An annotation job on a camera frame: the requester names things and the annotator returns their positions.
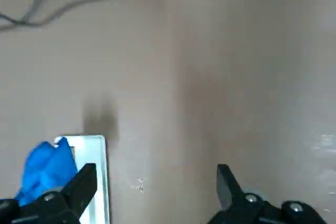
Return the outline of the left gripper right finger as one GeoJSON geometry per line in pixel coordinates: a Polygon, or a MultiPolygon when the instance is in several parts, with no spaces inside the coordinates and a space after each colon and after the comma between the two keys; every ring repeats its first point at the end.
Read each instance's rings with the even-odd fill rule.
{"type": "Polygon", "coordinates": [[[226,164],[217,165],[216,189],[221,209],[209,223],[326,223],[306,203],[287,200],[278,208],[258,194],[244,192],[226,164]]]}

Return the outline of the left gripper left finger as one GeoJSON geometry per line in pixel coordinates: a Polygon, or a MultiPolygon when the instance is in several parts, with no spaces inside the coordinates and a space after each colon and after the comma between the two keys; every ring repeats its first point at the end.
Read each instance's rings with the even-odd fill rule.
{"type": "Polygon", "coordinates": [[[61,191],[44,193],[25,206],[1,200],[1,223],[80,223],[96,191],[96,164],[86,163],[61,191]]]}

